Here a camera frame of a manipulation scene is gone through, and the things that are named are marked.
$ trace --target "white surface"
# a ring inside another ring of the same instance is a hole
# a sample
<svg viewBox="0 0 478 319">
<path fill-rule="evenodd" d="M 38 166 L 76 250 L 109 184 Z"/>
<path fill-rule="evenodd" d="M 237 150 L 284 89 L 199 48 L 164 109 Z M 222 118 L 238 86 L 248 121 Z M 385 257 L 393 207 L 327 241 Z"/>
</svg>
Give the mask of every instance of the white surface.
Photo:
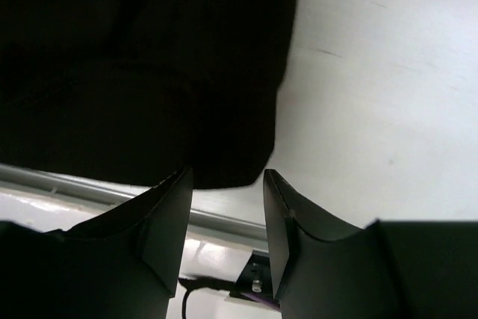
<svg viewBox="0 0 478 319">
<path fill-rule="evenodd" d="M 84 205 L 0 188 L 0 220 L 13 220 L 23 226 L 49 231 L 67 230 L 102 211 Z M 182 276 L 214 276 L 235 281 L 252 249 L 207 237 L 187 234 L 181 263 Z M 184 289 L 178 285 L 176 297 L 170 301 L 167 319 L 181 317 Z M 227 298 L 226 292 L 195 291 L 187 304 L 187 319 L 280 319 L 280 314 L 259 304 Z"/>
<path fill-rule="evenodd" d="M 299 0 L 277 116 L 269 166 L 339 217 L 477 219 L 478 0 Z M 264 223 L 261 180 L 193 207 Z"/>
</svg>

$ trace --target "screw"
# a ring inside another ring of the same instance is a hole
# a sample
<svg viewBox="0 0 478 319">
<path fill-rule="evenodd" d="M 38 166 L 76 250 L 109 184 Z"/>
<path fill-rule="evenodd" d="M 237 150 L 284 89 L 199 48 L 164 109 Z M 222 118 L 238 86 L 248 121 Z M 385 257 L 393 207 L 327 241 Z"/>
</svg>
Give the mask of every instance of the screw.
<svg viewBox="0 0 478 319">
<path fill-rule="evenodd" d="M 252 281 L 252 291 L 254 293 L 262 292 L 262 282 L 259 279 Z"/>
</svg>

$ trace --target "metal rail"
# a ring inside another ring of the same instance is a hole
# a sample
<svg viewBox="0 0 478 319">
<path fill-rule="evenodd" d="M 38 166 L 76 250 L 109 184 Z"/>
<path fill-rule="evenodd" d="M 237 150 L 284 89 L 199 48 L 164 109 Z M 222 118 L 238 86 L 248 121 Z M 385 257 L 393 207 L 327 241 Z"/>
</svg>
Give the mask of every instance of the metal rail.
<svg viewBox="0 0 478 319">
<path fill-rule="evenodd" d="M 55 193 L 73 199 L 102 205 L 119 205 L 134 194 L 117 191 L 101 185 L 65 179 L 51 173 L 26 170 L 0 164 L 0 181 L 21 186 L 27 192 Z M 246 244 L 258 250 L 267 250 L 265 226 L 191 209 L 190 231 L 221 240 Z"/>
</svg>

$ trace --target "black cloth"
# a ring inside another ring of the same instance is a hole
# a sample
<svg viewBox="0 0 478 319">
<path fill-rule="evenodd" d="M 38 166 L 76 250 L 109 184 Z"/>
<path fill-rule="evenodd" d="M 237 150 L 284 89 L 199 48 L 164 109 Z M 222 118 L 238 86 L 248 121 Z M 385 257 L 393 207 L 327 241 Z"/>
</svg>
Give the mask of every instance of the black cloth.
<svg viewBox="0 0 478 319">
<path fill-rule="evenodd" d="M 0 162 L 152 186 L 252 184 L 296 0 L 0 0 Z"/>
</svg>

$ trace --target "wire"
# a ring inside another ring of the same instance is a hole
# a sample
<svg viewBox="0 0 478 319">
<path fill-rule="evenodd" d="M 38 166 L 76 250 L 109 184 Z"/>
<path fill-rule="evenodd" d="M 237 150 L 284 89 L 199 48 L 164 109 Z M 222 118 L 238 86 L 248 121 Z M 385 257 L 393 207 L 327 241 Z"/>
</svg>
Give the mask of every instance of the wire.
<svg viewBox="0 0 478 319">
<path fill-rule="evenodd" d="M 186 294 L 182 298 L 182 309 L 181 309 L 181 316 L 182 319 L 187 319 L 187 300 L 193 291 L 197 291 L 199 289 L 213 289 L 215 291 L 231 291 L 231 292 L 238 292 L 241 295 L 245 296 L 248 299 L 253 300 L 256 303 L 261 303 L 271 309 L 280 312 L 280 307 L 270 300 L 266 300 L 257 294 L 250 293 L 245 288 L 239 288 L 239 286 L 234 282 L 228 282 L 226 280 L 211 278 L 211 277 L 199 277 L 196 279 L 185 279 L 179 278 L 179 284 L 182 285 L 186 289 Z"/>
</svg>

